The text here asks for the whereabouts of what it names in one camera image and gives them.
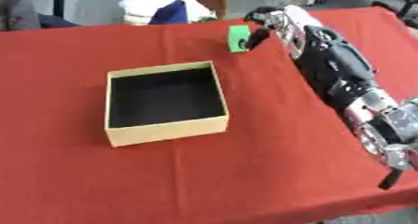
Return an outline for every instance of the open box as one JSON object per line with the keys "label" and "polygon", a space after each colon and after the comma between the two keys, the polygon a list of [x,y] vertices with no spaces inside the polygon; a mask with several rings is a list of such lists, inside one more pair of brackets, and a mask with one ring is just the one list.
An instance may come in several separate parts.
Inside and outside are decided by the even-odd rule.
{"label": "open box", "polygon": [[224,132],[228,119],[212,62],[107,75],[104,129],[113,147]]}

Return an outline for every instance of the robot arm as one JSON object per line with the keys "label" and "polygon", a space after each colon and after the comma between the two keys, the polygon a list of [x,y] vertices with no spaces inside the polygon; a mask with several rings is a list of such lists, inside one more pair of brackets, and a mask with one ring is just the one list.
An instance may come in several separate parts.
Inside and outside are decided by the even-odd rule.
{"label": "robot arm", "polygon": [[390,189],[403,171],[418,170],[418,99],[398,104],[353,45],[300,7],[260,7],[245,20],[262,27],[240,46],[254,49],[273,31],[321,100],[368,153],[392,169],[381,189]]}

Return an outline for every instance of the green cube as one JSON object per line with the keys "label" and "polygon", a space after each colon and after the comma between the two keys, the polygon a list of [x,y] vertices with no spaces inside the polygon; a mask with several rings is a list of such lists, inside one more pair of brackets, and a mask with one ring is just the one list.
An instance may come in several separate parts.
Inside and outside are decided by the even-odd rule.
{"label": "green cube", "polygon": [[243,52],[245,49],[240,48],[240,40],[247,40],[250,36],[250,28],[246,25],[230,26],[228,32],[228,45],[230,52]]}

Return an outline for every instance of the red table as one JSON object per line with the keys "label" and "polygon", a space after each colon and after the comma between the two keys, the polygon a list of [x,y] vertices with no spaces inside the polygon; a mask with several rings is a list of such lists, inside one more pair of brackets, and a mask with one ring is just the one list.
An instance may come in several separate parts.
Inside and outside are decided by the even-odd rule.
{"label": "red table", "polygon": [[[418,96],[418,43],[378,8],[315,12],[380,69],[396,99]],[[124,25],[0,34],[0,223],[303,223],[418,204],[418,174],[389,191],[277,39],[229,53],[228,26]],[[110,147],[108,71],[213,60],[226,133]]]}

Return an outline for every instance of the white cloth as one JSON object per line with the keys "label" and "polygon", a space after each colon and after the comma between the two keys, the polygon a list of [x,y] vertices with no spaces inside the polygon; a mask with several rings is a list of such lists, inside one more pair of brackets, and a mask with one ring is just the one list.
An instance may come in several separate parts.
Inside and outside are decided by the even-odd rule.
{"label": "white cloth", "polygon": [[[125,9],[125,21],[130,24],[144,25],[149,22],[161,7],[175,0],[122,0],[119,5]],[[197,0],[182,0],[186,4],[188,21],[199,21],[201,18],[216,18],[215,12],[200,4]]]}

